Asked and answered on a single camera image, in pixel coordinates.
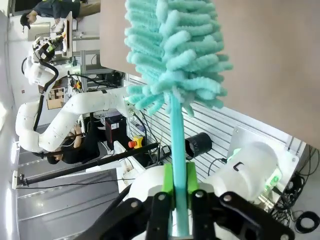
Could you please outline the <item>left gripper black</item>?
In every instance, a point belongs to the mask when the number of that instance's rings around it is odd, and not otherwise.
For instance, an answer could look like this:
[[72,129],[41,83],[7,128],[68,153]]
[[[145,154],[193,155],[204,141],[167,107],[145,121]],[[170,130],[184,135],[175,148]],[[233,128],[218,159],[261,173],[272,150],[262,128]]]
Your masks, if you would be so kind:
[[55,38],[39,36],[32,43],[32,50],[38,60],[50,62],[55,56],[56,48],[60,47],[62,42],[62,36]]

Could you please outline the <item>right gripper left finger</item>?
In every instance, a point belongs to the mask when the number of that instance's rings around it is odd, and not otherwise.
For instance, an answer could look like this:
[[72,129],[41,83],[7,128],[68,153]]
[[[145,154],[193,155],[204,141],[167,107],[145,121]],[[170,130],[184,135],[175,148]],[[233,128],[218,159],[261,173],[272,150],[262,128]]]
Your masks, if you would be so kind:
[[106,210],[86,230],[87,240],[131,240],[145,232],[146,240],[168,240],[174,209],[174,181],[171,164],[165,164],[160,191],[144,202],[128,198],[122,204]]

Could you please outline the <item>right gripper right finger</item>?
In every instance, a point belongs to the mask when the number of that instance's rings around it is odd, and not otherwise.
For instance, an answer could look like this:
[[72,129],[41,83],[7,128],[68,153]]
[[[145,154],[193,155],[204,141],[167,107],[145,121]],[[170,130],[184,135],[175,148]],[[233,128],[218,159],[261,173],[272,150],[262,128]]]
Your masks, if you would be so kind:
[[186,164],[186,181],[194,240],[218,240],[214,224],[239,240],[295,239],[289,227],[235,192],[227,191],[218,197],[209,187],[201,188],[193,162]]

